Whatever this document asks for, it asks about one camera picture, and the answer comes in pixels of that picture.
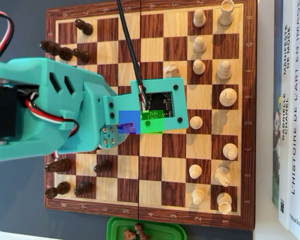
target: chess piece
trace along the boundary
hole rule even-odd
[[[71,169],[71,161],[67,158],[60,159],[45,165],[46,172],[61,173],[61,172],[67,172],[70,169]]]
[[[165,76],[167,78],[177,78],[177,77],[179,77],[179,69],[178,69],[177,64],[175,64],[174,62],[171,62],[163,70],[164,70]]]
[[[232,203],[232,199],[231,196],[226,193],[226,192],[222,192],[218,195],[218,197],[216,198],[216,202],[219,205],[219,211],[223,214],[223,215],[227,215],[231,212],[232,207],[231,207],[231,203]]]
[[[218,167],[214,171],[214,178],[221,183],[222,186],[228,187],[231,180],[229,169],[224,166]]]
[[[225,107],[232,106],[237,100],[237,93],[232,88],[226,88],[220,93],[219,101]]]
[[[192,179],[197,179],[202,174],[202,168],[197,164],[193,164],[189,167],[189,174]]]
[[[229,160],[235,160],[238,156],[238,148],[233,143],[227,143],[222,149],[223,155]]]
[[[223,80],[229,79],[231,77],[232,70],[230,62],[223,60],[219,63],[218,69],[216,70],[216,75]]]
[[[94,27],[90,23],[87,23],[81,19],[75,20],[74,25],[85,35],[91,35],[94,31]]]
[[[134,232],[129,231],[129,229],[124,230],[123,232],[123,240],[134,240],[137,236]]]
[[[207,48],[206,42],[202,36],[197,36],[193,42],[193,49],[197,53],[203,53]]]
[[[53,199],[58,194],[66,194],[70,191],[70,184],[66,181],[60,182],[56,187],[50,187],[45,191],[45,197],[47,199]]]
[[[80,59],[82,62],[86,63],[90,60],[90,54],[87,51],[75,48],[72,50],[72,53],[77,59]]]
[[[190,126],[193,129],[199,129],[199,128],[201,128],[202,124],[203,124],[203,121],[202,121],[201,117],[199,117],[199,116],[194,116],[190,120]]]
[[[192,201],[195,205],[200,205],[205,199],[205,191],[201,188],[196,188],[192,192]]]
[[[143,228],[140,223],[136,223],[134,225],[134,230],[136,231],[136,234],[139,235],[140,240],[150,240],[150,238],[143,232]]]
[[[93,187],[90,182],[84,182],[83,184],[78,186],[73,192],[74,192],[74,195],[80,196],[83,194],[91,193],[92,189],[93,189]]]
[[[218,17],[219,23],[221,25],[226,26],[232,23],[234,19],[234,6],[235,4],[232,0],[224,0],[221,3],[221,11]]]
[[[193,71],[197,75],[201,75],[206,70],[205,64],[201,60],[195,60],[193,63]]]
[[[193,24],[200,28],[206,23],[206,15],[202,9],[197,9],[194,11]]]
[[[97,165],[94,166],[94,171],[98,173],[103,173],[109,171],[112,168],[111,162],[109,160],[102,160]]]

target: black wire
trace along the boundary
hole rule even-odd
[[[3,15],[3,14],[0,13],[0,17],[7,19],[11,24],[11,32],[10,32],[10,34],[8,36],[8,39],[6,40],[5,44],[3,45],[2,49],[0,50],[0,58],[1,58],[2,54],[7,49],[7,47],[9,46],[9,44],[10,44],[10,42],[11,42],[13,36],[14,36],[15,24],[14,24],[14,21],[12,21],[12,19],[10,17],[6,16],[6,15]]]

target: dark square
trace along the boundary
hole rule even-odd
[[[223,106],[220,103],[220,94],[225,89],[233,89],[236,92],[236,101],[231,106]],[[222,109],[222,110],[238,110],[239,107],[239,85],[236,84],[213,84],[212,85],[212,109]]]
[[[239,33],[214,34],[212,38],[213,59],[239,58]]]
[[[210,189],[210,207],[212,210],[219,210],[217,197],[221,193],[227,193],[231,196],[231,212],[237,212],[237,192],[238,188],[236,186],[227,186],[224,187],[222,185],[211,185]]]
[[[185,207],[186,184],[184,182],[161,182],[161,205]]]
[[[96,199],[96,184],[97,178],[95,176],[75,176],[75,187],[78,188],[83,183],[92,184],[92,192],[76,196],[82,199]]]
[[[212,111],[211,110],[201,110],[201,109],[188,109],[188,125],[189,127],[186,130],[187,134],[211,134],[211,117],[212,117]],[[202,127],[199,129],[193,129],[190,127],[190,120],[198,116],[202,119],[203,124]]]
[[[233,135],[212,135],[212,152],[211,159],[216,160],[229,160],[223,154],[223,148],[226,144],[234,144],[238,147],[238,136]]]
[[[118,155],[139,156],[139,135],[129,134],[126,140],[118,145]]]
[[[118,41],[118,18],[99,19],[97,22],[97,41]]]
[[[77,28],[74,22],[59,23],[59,41],[60,45],[77,43]]]
[[[97,43],[78,43],[77,48],[82,51],[86,51],[90,54],[89,61],[82,61],[77,59],[78,65],[96,65],[97,64]]]
[[[140,27],[142,39],[162,38],[164,36],[164,15],[142,15]]]
[[[164,133],[162,135],[162,157],[186,158],[186,134]]]
[[[162,79],[164,77],[164,63],[159,62],[141,62],[140,72],[142,79]]]
[[[194,11],[188,12],[188,36],[212,35],[213,34],[213,10],[203,10],[205,24],[202,27],[194,25]]]
[[[118,87],[118,64],[98,65],[97,71],[110,87]]]
[[[161,157],[139,157],[139,180],[161,181]]]
[[[131,39],[134,54],[140,62],[140,39]],[[119,41],[119,63],[132,63],[126,40]]]
[[[104,178],[117,178],[118,176],[118,156],[117,155],[96,155],[96,163],[99,164],[103,160],[109,160],[111,162],[111,170],[96,173],[97,177]]]
[[[187,158],[185,164],[186,164],[185,166],[186,183],[211,184],[211,160]],[[199,165],[202,169],[202,174],[197,179],[191,178],[189,174],[189,168],[194,164]]]
[[[205,65],[203,74],[195,74],[194,60],[187,61],[187,84],[188,85],[211,85],[212,84],[212,60],[202,60]]]
[[[186,36],[165,37],[163,39],[163,60],[186,61],[187,46],[188,38]]]
[[[138,179],[118,178],[118,202],[138,202]]]

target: white pawn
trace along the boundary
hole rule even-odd
[[[232,74],[230,62],[227,60],[223,60],[222,62],[220,62],[216,74],[220,79],[229,79]]]
[[[197,27],[200,28],[206,23],[206,15],[202,9],[197,9],[194,12],[194,17],[193,17],[193,24]]]
[[[192,179],[197,179],[202,174],[202,168],[197,164],[193,164],[189,167],[189,174]]]
[[[232,106],[237,100],[237,93],[232,88],[226,88],[220,93],[219,101],[225,107]]]
[[[201,60],[195,60],[193,63],[193,71],[197,75],[201,75],[206,70],[205,64]]]
[[[227,215],[231,212],[232,207],[231,207],[231,203],[232,203],[232,199],[231,196],[226,193],[226,192],[222,192],[218,195],[218,197],[216,198],[216,202],[219,205],[219,211],[224,214]]]
[[[199,128],[201,128],[202,124],[203,124],[203,121],[202,121],[201,117],[199,117],[199,116],[194,116],[190,120],[190,126],[193,129],[199,129]]]
[[[221,3],[221,12],[218,18],[221,25],[226,26],[232,23],[232,21],[234,20],[234,6],[235,4],[232,0],[224,0]]]
[[[192,201],[195,205],[200,205],[205,199],[205,191],[201,188],[196,188],[192,192]]]
[[[198,53],[203,53],[207,48],[206,42],[203,37],[197,36],[193,42],[193,49]]]

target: white chess piece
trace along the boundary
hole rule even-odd
[[[195,205],[200,205],[205,199],[205,191],[201,188],[196,188],[192,192],[192,201]]]
[[[232,106],[237,100],[237,93],[232,88],[226,88],[220,93],[219,101],[225,107]]]
[[[235,4],[232,0],[224,0],[221,3],[221,12],[218,18],[221,25],[226,26],[232,23],[232,21],[234,20],[234,6]]]
[[[197,9],[194,12],[194,17],[193,17],[193,24],[197,27],[200,28],[206,23],[206,15],[202,9]]]
[[[227,60],[219,63],[216,75],[223,80],[229,79],[232,74],[231,64]]]
[[[222,186],[228,187],[231,181],[229,169],[224,166],[218,167],[214,171],[214,178],[221,183]]]
[[[202,168],[197,164],[193,164],[189,167],[189,174],[192,179],[197,179],[202,174]]]
[[[193,129],[199,129],[202,127],[203,121],[201,119],[201,117],[199,116],[194,116],[190,119],[190,126]]]
[[[203,53],[204,51],[206,51],[207,49],[207,45],[206,42],[204,41],[204,38],[202,36],[197,36],[194,39],[193,42],[193,49],[197,52],[197,53]]]
[[[235,160],[238,156],[238,148],[233,143],[227,143],[222,149],[223,155],[229,160]]]
[[[201,60],[197,59],[194,61],[193,71],[195,74],[201,75],[204,73],[205,70],[206,70],[206,66]]]
[[[227,215],[231,212],[232,207],[231,207],[231,203],[232,203],[232,199],[231,196],[226,193],[226,192],[222,192],[218,195],[218,197],[216,198],[216,202],[219,205],[219,211],[224,214]]]

